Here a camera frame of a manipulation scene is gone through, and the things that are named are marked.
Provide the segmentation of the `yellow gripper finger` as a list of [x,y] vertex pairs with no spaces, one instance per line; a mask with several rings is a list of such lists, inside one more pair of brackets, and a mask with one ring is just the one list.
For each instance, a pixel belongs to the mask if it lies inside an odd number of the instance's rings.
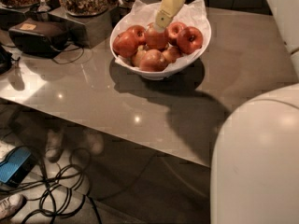
[[182,9],[186,0],[162,0],[156,12],[154,29],[163,32]]

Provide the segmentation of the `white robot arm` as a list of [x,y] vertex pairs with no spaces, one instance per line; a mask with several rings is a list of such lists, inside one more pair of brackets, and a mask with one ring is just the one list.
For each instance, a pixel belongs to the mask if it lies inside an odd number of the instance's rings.
[[299,224],[299,84],[266,92],[223,123],[210,224]]

